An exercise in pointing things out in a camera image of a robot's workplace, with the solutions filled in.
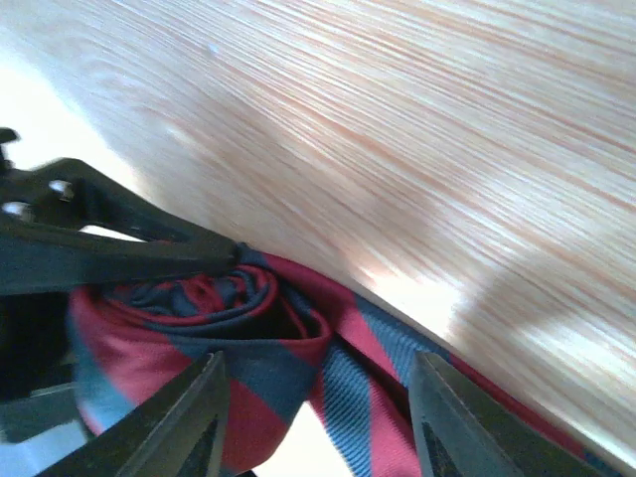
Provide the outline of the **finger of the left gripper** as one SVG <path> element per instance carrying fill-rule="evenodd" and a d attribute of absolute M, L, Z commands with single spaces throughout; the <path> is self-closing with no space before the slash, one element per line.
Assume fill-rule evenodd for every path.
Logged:
<path fill-rule="evenodd" d="M 230 238 L 170 215 L 77 159 L 1 164 L 1 292 L 217 274 Z"/>

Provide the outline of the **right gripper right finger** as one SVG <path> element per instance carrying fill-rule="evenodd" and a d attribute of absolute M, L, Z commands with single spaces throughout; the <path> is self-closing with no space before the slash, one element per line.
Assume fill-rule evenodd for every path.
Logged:
<path fill-rule="evenodd" d="M 433 353 L 419 352 L 408 385 L 423 476 L 598 476 L 505 410 Z"/>

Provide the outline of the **red navy striped tie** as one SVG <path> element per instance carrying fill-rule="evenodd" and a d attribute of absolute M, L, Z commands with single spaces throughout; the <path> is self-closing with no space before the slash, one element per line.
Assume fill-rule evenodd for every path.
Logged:
<path fill-rule="evenodd" d="M 93 285 L 70 296 L 79 411 L 102 433 L 197 359 L 225 356 L 231 404 L 222 474 L 266 461 L 309 402 L 357 476 L 420 472 L 406 391 L 414 356 L 448 362 L 552 448 L 573 474 L 613 469 L 465 362 L 365 298 L 247 246 L 221 276 Z"/>

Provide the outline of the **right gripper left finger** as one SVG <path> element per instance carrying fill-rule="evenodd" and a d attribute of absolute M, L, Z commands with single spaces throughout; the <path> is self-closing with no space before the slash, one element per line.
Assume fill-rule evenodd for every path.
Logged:
<path fill-rule="evenodd" d="M 46 476 L 218 476 L 230 405 L 221 352 L 189 366 Z"/>

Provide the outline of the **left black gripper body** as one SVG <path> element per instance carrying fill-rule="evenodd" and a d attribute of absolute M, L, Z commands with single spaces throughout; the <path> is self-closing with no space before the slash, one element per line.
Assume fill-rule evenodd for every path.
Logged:
<path fill-rule="evenodd" d="M 76 404 L 66 331 L 72 289 L 94 281 L 86 200 L 94 170 L 75 158 L 32 170 L 1 160 L 1 436 L 21 442 L 71 423 Z"/>

